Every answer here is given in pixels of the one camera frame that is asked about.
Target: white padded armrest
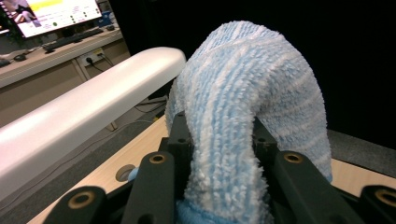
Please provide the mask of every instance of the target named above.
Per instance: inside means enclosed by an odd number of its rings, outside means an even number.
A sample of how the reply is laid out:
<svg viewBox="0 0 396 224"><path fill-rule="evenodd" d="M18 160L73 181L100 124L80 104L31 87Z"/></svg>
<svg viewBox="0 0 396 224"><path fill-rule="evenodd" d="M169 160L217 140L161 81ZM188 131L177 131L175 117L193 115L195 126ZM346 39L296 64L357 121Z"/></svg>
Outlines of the white padded armrest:
<svg viewBox="0 0 396 224"><path fill-rule="evenodd" d="M183 52L147 49L0 129L0 201L183 69Z"/></svg>

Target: computer monitor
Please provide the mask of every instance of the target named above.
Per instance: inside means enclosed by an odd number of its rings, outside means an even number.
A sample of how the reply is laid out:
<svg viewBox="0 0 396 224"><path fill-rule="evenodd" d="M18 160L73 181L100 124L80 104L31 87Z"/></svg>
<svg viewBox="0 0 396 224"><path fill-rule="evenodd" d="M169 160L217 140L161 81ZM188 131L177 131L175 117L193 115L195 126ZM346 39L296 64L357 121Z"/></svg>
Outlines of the computer monitor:
<svg viewBox="0 0 396 224"><path fill-rule="evenodd" d="M102 17L95 0L0 0L0 6L24 38Z"/></svg>

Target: office furniture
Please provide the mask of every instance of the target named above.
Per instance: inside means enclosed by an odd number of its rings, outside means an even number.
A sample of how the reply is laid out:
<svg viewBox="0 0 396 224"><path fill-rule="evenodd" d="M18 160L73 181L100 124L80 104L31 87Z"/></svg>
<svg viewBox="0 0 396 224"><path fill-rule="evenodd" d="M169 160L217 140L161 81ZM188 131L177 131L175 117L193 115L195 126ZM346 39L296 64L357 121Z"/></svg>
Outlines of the office furniture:
<svg viewBox="0 0 396 224"><path fill-rule="evenodd" d="M79 56L102 48L114 64L129 58L120 30L103 33L46 54L40 48L26 55L27 60L0 68L0 127L74 89L101 72L83 66ZM106 60L95 63L106 70Z"/></svg>
<svg viewBox="0 0 396 224"><path fill-rule="evenodd" d="M176 77L184 63L178 49L145 50L0 129L0 200Z"/></svg>
<svg viewBox="0 0 396 224"><path fill-rule="evenodd" d="M126 181L117 180L122 171L128 170L130 165L138 167L144 156L158 150L161 139L166 136L168 132L164 117L162 117L70 190L83 186L97 186L109 193L124 185ZM332 173L332 184L355 196L359 196L361 188L366 185L385 185L396 189L396 179L342 161L332 160ZM58 201L47 207L29 223L42 223Z"/></svg>

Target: black backdrop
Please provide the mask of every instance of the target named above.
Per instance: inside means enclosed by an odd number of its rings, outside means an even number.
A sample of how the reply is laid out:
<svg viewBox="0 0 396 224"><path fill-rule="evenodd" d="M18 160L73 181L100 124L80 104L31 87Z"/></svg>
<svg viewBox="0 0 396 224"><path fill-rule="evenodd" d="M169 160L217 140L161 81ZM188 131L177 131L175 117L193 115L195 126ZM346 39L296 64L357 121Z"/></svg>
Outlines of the black backdrop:
<svg viewBox="0 0 396 224"><path fill-rule="evenodd" d="M279 31L308 60L328 127L396 149L396 18L388 3L291 0L109 0L133 55L166 46L188 59L211 31L252 21ZM162 91L167 91L169 84Z"/></svg>

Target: light blue towel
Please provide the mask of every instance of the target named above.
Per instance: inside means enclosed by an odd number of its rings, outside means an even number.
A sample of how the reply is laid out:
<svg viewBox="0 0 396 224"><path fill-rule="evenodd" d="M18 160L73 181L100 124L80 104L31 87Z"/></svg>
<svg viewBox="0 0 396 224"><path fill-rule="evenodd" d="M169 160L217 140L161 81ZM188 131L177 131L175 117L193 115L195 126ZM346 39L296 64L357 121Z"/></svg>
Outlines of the light blue towel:
<svg viewBox="0 0 396 224"><path fill-rule="evenodd" d="M168 131L185 111L194 142L179 223L272 223L254 117L280 150L305 154L332 180L324 102L303 55L278 32L249 21L222 24L189 58L166 105Z"/></svg>

